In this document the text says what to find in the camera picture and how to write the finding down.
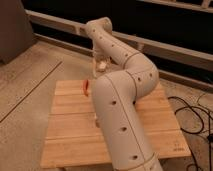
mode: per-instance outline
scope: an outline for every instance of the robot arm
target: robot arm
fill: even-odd
[[[92,88],[113,167],[119,171],[162,171],[133,104],[155,88],[157,68],[145,55],[110,35],[108,18],[88,22],[86,31],[93,40],[95,57],[107,54],[123,68],[99,77]]]

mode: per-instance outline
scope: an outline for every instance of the floor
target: floor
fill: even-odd
[[[39,163],[56,81],[92,78],[91,58],[44,42],[38,42],[35,46],[40,48],[36,53],[35,49],[30,49],[27,54],[20,55],[9,65],[0,65],[0,171],[42,171]],[[167,96],[179,96],[193,105],[203,94],[201,90],[162,79],[160,81]],[[15,95],[9,87],[16,90]],[[213,109],[212,100],[213,95],[207,93],[200,102]],[[181,106],[173,100],[171,105],[174,110]],[[201,115],[207,126],[207,117]],[[177,117],[185,129],[196,130],[200,126],[199,120],[188,110],[181,112]],[[208,171],[206,141],[198,136],[184,135],[195,153],[198,164],[204,171]],[[193,160],[187,157],[162,160],[161,163],[164,171],[183,171],[188,164],[193,163]],[[113,169],[110,164],[105,164],[72,167],[67,170]]]

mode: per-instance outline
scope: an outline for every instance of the concrete floor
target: concrete floor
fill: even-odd
[[[56,81],[92,78],[91,58],[43,42],[39,43],[42,46],[49,46],[50,51],[57,52],[57,55],[53,55],[52,59],[60,57],[62,64],[59,65],[33,92],[31,92],[30,95],[27,96],[3,122],[0,123],[0,171],[42,171],[39,163]],[[12,68],[7,68],[7,73],[5,74],[11,74],[10,69],[12,70]],[[16,81],[16,79],[23,78],[19,75],[13,81]],[[33,77],[25,79],[31,81],[34,80]],[[195,104],[197,98],[203,93],[200,90],[166,80],[160,81],[165,88],[167,96],[179,96],[191,104]],[[6,89],[7,86],[4,86],[4,88],[0,90],[0,95],[2,95]],[[212,100],[213,95],[207,94],[202,98],[201,103],[213,109]],[[171,101],[171,105],[174,110],[180,107],[180,103],[174,101]],[[178,116],[178,120],[184,128],[196,129],[200,126],[198,120],[187,110]],[[204,171],[208,171],[207,143],[202,138],[193,135],[184,135],[186,136],[190,147],[195,152],[199,165]],[[162,160],[161,162],[163,163],[165,171],[183,171],[185,170],[186,165],[192,162],[192,159],[188,157]],[[73,167],[68,168],[67,170],[110,171],[112,170],[112,167],[110,164],[107,164],[90,167]]]

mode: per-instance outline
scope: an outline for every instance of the wooden platform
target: wooden platform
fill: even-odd
[[[42,168],[110,162],[104,138],[94,122],[91,96],[83,95],[82,84],[82,80],[57,82],[43,147]],[[136,109],[159,158],[190,156],[160,84],[150,95],[137,101]]]

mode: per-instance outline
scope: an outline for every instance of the orange object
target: orange object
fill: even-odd
[[[87,92],[88,87],[89,87],[89,80],[84,80],[83,81],[83,92],[84,92],[85,96],[89,95]]]

